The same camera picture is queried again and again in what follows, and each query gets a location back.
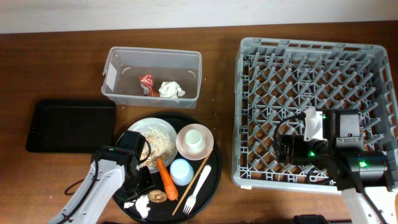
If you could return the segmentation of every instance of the white plastic fork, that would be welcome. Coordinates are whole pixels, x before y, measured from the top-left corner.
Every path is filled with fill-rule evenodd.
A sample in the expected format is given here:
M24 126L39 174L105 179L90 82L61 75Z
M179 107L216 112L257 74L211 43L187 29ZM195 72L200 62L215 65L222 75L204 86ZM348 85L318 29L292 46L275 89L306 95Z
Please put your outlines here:
M202 187L203 183L205 182L207 176L209 175L211 171L211 166L210 165L206 165L203 170L201 171L197 186L195 187L195 190L193 191L193 194L191 196L189 196L189 198L187 199L187 202L185 202L185 206L184 206L184 213L185 214L189 214L193 208L193 206L195 205L195 203L197 202L197 195L198 192L200 190L200 188Z

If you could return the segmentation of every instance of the robotic arm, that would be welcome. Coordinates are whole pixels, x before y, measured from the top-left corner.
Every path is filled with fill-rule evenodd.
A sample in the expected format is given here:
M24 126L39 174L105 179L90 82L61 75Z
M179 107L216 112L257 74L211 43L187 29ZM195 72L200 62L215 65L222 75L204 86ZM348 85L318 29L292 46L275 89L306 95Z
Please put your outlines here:
M303 136L276 133L283 122L305 120ZM365 151L355 110L322 110L311 107L281 121L274 133L278 162L312 164L335 179L354 224L397 223L396 190L388 160L381 151Z
M145 161L139 160L145 142L139 133L126 131L119 147L98 150L78 190L49 223L96 223L113 195L131 202L150 191L154 185L149 169L138 166Z

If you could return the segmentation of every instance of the pink saucer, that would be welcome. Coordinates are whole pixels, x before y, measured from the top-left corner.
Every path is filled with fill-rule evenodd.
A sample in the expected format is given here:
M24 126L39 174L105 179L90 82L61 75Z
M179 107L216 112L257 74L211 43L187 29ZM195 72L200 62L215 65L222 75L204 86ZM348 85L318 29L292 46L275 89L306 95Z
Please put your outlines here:
M201 132L203 135L203 138L205 139L205 148L198 152L198 153L191 153L188 152L184 149L184 137L187 131L191 129L196 129ZM209 153L211 153L211 150L213 150L214 146L214 138L213 134L211 131L206 128L206 126L203 126L201 124L189 124L181 129L181 131L177 135L177 140L176 140L176 146L178 152L186 159L192 160L192 161L197 161L200 159L205 158Z

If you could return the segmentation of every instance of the wooden stick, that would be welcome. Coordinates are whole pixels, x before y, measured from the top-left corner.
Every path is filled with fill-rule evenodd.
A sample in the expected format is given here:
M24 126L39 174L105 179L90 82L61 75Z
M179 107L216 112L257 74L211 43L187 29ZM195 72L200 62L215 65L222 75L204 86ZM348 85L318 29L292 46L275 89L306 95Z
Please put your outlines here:
M175 207L173 215L175 214L175 212L177 211L177 209L180 207L182 201L184 200L185 196L187 196L189 189L191 189L193 183L195 182L196 178L198 177L200 171L202 170L203 166L205 165L207 159L210 157L211 153L213 152L213 150L211 150L211 152L205 157L205 159L203 160L203 162L201 163L197 173L193 176L193 179L191 180L191 182L189 183L187 189L185 190L184 194L182 195L180 201L178 202L178 205Z

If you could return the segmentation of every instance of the plastic bin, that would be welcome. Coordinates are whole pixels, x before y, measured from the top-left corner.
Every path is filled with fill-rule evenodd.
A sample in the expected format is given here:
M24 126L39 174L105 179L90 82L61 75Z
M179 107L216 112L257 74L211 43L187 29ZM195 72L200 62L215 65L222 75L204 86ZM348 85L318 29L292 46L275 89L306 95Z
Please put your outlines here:
M176 81L185 95L176 98L144 96L140 77L151 74L153 90ZM201 83L201 54L185 50L113 47L106 59L101 88L119 105L195 109Z
M232 180L241 187L340 194L335 181L307 184L312 166L280 164L272 134L306 110L356 109L365 150L387 155L398 183L398 107L387 52L379 45L245 38L236 56ZM280 132L303 134L291 120ZM310 181L327 178L316 171Z

